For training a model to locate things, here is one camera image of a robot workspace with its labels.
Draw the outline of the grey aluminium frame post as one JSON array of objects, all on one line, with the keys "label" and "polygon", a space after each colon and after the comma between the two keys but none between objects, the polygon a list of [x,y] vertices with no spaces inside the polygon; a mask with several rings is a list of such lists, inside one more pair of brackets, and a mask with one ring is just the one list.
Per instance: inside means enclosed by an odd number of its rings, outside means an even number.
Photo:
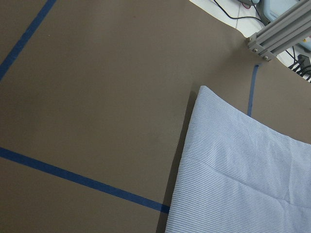
[{"label": "grey aluminium frame post", "polygon": [[247,47],[266,61],[311,35],[311,2],[301,0],[248,38]]}]

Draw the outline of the left teach pendant tablet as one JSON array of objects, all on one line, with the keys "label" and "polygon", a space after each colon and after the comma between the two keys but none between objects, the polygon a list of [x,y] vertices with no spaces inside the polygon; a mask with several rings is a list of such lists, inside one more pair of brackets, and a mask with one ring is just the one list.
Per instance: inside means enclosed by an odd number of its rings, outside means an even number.
[{"label": "left teach pendant tablet", "polygon": [[256,4],[256,8],[261,21],[264,25],[267,25],[298,2],[298,0],[260,0]]}]

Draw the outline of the light blue striped shirt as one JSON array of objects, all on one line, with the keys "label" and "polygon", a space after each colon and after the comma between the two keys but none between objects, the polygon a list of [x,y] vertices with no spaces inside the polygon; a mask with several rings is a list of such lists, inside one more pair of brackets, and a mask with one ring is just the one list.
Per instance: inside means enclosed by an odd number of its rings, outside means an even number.
[{"label": "light blue striped shirt", "polygon": [[310,230],[310,144],[274,131],[201,86],[166,232]]}]

